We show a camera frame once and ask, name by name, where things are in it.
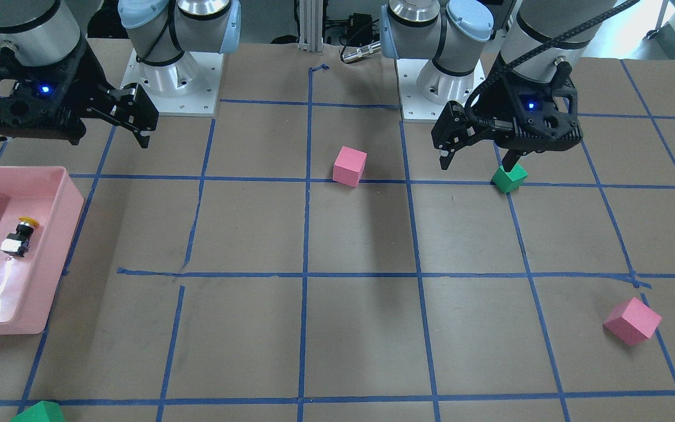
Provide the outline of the green cube near left arm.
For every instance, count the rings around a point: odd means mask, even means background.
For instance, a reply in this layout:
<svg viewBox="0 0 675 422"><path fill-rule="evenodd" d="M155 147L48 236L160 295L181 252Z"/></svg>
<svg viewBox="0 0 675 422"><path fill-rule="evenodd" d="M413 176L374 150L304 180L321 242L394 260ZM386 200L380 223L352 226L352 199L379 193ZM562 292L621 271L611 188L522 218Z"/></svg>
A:
<svg viewBox="0 0 675 422"><path fill-rule="evenodd" d="M515 165L509 172L504 170L503 165L499 165L496 173L491 178L491 182L499 192L508 194L518 189L525 179L527 179L528 175L528 172L520 164Z"/></svg>

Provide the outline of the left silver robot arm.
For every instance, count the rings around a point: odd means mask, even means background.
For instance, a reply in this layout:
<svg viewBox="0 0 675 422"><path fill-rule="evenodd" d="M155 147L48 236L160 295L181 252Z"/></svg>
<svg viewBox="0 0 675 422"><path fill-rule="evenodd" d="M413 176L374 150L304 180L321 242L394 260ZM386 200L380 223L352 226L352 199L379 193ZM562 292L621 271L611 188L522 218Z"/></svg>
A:
<svg viewBox="0 0 675 422"><path fill-rule="evenodd" d="M505 171L530 153L562 152L583 141L571 80L603 21L629 1L523 1L488 76L476 65L495 31L479 1L388 1L380 15L383 56L425 61L417 86L442 105L431 131L440 168L479 141L506 150Z"/></svg>

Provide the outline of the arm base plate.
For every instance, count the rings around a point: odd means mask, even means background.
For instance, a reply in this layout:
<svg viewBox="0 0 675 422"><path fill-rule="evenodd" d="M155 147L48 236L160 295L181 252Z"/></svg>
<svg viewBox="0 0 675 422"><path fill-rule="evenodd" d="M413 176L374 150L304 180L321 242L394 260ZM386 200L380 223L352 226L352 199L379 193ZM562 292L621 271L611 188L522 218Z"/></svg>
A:
<svg viewBox="0 0 675 422"><path fill-rule="evenodd" d="M185 52L175 63L152 66L139 63L133 50L121 85L139 83L162 117L214 117L225 58Z"/></svg>
<svg viewBox="0 0 675 422"><path fill-rule="evenodd" d="M404 122L436 122L449 101L463 105L485 79L480 60L466 76L445 74L420 59L396 60L396 72Z"/></svg>

